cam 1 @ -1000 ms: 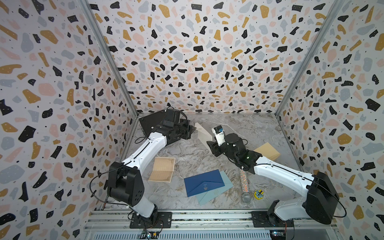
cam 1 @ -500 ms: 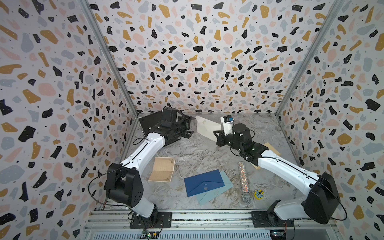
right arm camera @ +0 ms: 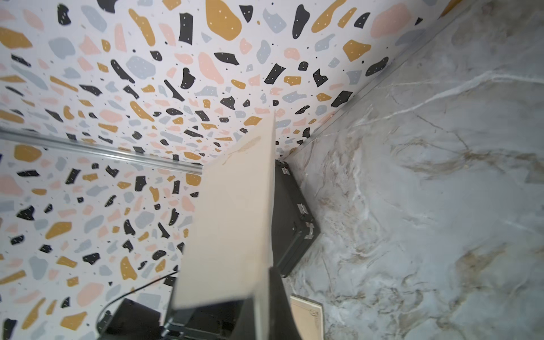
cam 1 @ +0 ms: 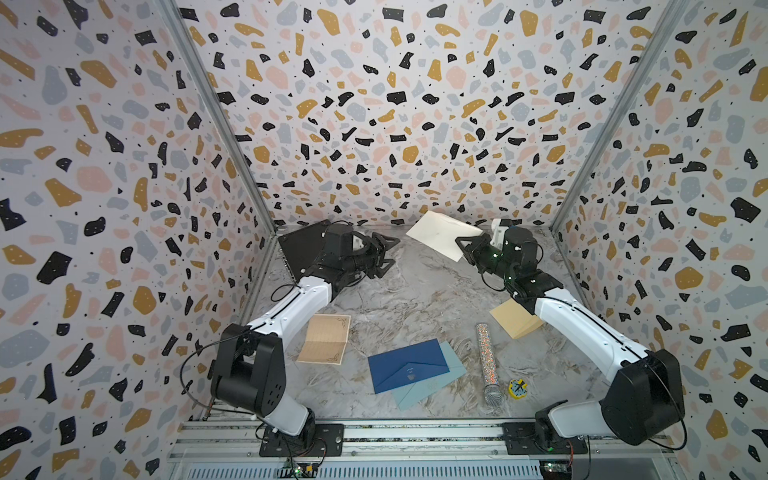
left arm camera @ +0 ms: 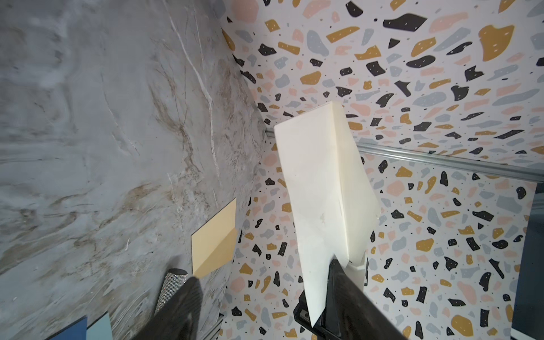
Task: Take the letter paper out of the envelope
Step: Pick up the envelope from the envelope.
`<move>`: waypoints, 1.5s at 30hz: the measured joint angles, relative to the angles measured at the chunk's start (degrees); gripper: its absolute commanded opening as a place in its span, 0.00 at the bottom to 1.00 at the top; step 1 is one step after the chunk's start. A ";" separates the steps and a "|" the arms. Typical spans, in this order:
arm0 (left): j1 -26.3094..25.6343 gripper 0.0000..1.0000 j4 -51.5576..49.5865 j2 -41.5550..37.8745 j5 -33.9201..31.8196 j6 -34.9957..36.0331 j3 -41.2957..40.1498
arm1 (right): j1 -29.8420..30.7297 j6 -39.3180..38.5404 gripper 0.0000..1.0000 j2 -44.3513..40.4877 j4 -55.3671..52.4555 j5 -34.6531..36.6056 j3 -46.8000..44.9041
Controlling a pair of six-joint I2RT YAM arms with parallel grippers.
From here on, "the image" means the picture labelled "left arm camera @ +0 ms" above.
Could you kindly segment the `yellow envelope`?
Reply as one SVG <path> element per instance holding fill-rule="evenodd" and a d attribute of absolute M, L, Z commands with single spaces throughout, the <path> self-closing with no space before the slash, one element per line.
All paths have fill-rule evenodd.
<path fill-rule="evenodd" d="M 192 269 L 198 279 L 232 261 L 237 242 L 236 205 L 234 198 L 191 235 Z"/>

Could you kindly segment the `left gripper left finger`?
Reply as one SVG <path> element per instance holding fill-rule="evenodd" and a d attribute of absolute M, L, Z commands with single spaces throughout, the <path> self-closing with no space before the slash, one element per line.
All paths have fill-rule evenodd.
<path fill-rule="evenodd" d="M 133 339 L 195 340 L 202 301 L 200 281 L 190 277 Z"/>

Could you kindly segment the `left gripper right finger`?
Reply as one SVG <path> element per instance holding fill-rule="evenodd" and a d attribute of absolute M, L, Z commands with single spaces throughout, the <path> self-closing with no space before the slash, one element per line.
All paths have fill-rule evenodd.
<path fill-rule="evenodd" d="M 327 282 L 324 329 L 327 339 L 404 339 L 391 321 L 332 259 Z"/>

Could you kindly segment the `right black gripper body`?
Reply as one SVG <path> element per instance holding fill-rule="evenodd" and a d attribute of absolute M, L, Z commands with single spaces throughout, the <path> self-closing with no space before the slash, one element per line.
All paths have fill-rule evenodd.
<path fill-rule="evenodd" d="M 360 298 L 366 284 L 366 269 L 366 265 L 354 266 L 351 262 L 347 267 L 343 267 L 334 257 L 328 267 L 322 311 L 315 321 L 312 321 L 310 299 L 303 291 L 294 309 L 295 321 L 314 334 L 317 339 L 343 339 L 341 312 L 347 312 L 349 308 L 337 297 L 346 297 L 350 302 L 347 293 L 353 293 L 356 298 Z"/>

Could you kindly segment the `cream white envelope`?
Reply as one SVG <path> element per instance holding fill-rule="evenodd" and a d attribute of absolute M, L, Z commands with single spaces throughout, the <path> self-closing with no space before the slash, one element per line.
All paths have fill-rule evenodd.
<path fill-rule="evenodd" d="M 323 309 L 328 267 L 365 265 L 381 204 L 343 106 L 331 101 L 274 128 L 296 228 L 312 321 Z"/>

